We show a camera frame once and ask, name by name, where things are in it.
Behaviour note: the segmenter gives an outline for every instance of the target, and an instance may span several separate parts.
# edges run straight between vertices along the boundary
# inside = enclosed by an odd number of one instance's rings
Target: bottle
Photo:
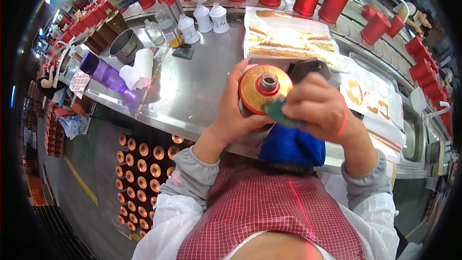
[[[220,34],[230,29],[230,25],[226,21],[226,9],[221,7],[217,2],[213,4],[210,17],[213,21],[213,32]]]
[[[148,19],[145,20],[145,32],[149,39],[155,44],[159,45],[164,41],[164,36],[160,31],[159,27]]]
[[[210,21],[209,16],[210,10],[206,8],[201,3],[197,4],[196,10],[194,11],[193,15],[199,24],[199,32],[205,33],[209,32],[213,28],[213,23]]]
[[[172,48],[177,48],[183,43],[183,38],[176,28],[176,24],[173,20],[167,19],[160,24],[160,30],[165,36],[165,39],[169,42]]]
[[[191,17],[181,14],[177,27],[183,34],[184,43],[193,44],[199,40],[200,33],[195,29],[194,20]]]

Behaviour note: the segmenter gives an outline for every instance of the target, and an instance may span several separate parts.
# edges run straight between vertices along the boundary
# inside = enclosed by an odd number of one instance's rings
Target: work counter
[[[283,10],[292,12],[294,0],[284,1],[286,5]],[[402,97],[407,97],[414,89],[414,83],[407,74],[408,69],[415,62],[404,49],[404,44],[410,40],[410,37],[406,34],[398,34],[392,39],[385,35],[374,46],[364,43],[359,31],[367,21],[360,15],[358,6],[360,3],[357,0],[350,0],[338,22],[329,25],[339,45],[340,53],[348,56],[350,52],[355,52],[366,58],[374,66],[373,68],[380,69],[385,77],[396,80]],[[184,9],[187,14],[192,11],[187,4]],[[126,21],[145,47],[154,46],[144,32],[143,26],[134,26],[134,22],[140,22],[143,18],[141,15],[132,17],[137,20],[130,21],[128,18]],[[93,79],[87,85],[84,95],[141,123],[197,141],[215,118],[218,100],[225,87],[228,73],[243,58],[244,9],[239,9],[238,6],[229,7],[227,18],[230,24],[229,31],[224,34],[214,32],[201,34],[200,40],[193,44],[191,60],[172,56],[173,49],[166,46],[164,41],[164,45],[155,57],[158,69],[154,65],[153,70],[157,69],[157,72],[155,71],[153,82],[148,87],[136,90],[135,100],[128,100]],[[78,45],[77,51],[83,55],[88,49],[84,45]],[[105,50],[101,57],[107,59],[107,55],[108,50]],[[78,63],[77,60],[70,59],[66,65],[65,75],[60,80],[69,85],[78,69]],[[434,110],[428,104],[423,113],[431,112]],[[432,135],[427,143],[436,141],[436,138],[446,140],[449,138],[438,117],[430,120],[427,132]],[[230,143],[226,150],[257,158],[265,135],[266,132],[252,132]],[[325,164],[315,170],[340,174],[343,160],[342,147],[326,143]],[[398,163],[397,179],[425,178],[430,175],[431,167],[424,161],[416,164],[402,158]]]

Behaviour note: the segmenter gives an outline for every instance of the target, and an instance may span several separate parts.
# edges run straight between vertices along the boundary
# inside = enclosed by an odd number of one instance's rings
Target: yellow floor line
[[[84,180],[82,180],[82,178],[78,175],[78,173],[75,171],[74,167],[72,166],[71,162],[66,156],[64,156],[64,160],[66,161],[67,165],[71,169],[72,174],[74,174],[74,177],[77,179],[78,183],[82,186],[84,191],[93,200],[93,202],[95,202],[96,206],[98,206],[98,198],[96,198],[95,194],[91,192],[89,187],[85,184]]]

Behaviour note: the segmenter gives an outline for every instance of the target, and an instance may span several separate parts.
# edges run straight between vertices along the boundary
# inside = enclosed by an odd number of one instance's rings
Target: white bottle with writing
[[[217,2],[213,4],[210,11],[210,18],[213,21],[213,32],[225,33],[230,29],[230,25],[226,20],[226,9],[221,7]]]
[[[181,14],[177,27],[183,34],[184,43],[193,44],[199,40],[200,34],[194,28],[194,20],[191,17]]]

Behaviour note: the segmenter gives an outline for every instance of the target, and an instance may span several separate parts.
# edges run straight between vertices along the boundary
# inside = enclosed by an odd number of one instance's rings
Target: left hand
[[[239,78],[248,63],[247,59],[241,60],[228,75],[225,91],[218,104],[217,116],[209,127],[210,131],[225,145],[251,130],[274,123],[274,120],[267,115],[253,114],[245,118],[239,110],[239,96],[237,94]]]

